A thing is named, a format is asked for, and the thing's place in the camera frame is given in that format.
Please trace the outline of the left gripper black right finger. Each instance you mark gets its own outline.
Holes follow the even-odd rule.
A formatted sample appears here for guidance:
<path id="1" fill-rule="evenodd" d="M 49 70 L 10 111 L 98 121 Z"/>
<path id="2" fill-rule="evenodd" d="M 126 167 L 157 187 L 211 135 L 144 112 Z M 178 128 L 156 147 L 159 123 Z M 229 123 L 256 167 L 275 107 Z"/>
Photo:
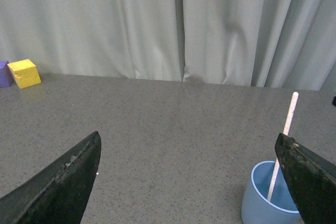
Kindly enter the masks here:
<path id="1" fill-rule="evenodd" d="M 304 223 L 335 223 L 335 165 L 283 133 L 275 152 Z"/>

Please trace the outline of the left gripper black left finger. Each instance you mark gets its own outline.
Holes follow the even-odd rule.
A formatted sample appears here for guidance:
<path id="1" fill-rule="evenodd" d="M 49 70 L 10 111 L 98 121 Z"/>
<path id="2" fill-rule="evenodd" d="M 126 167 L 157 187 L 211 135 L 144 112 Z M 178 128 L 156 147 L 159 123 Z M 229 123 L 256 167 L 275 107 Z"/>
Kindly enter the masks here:
<path id="1" fill-rule="evenodd" d="M 1 223 L 81 223 L 101 157 L 93 132 L 1 198 Z"/>

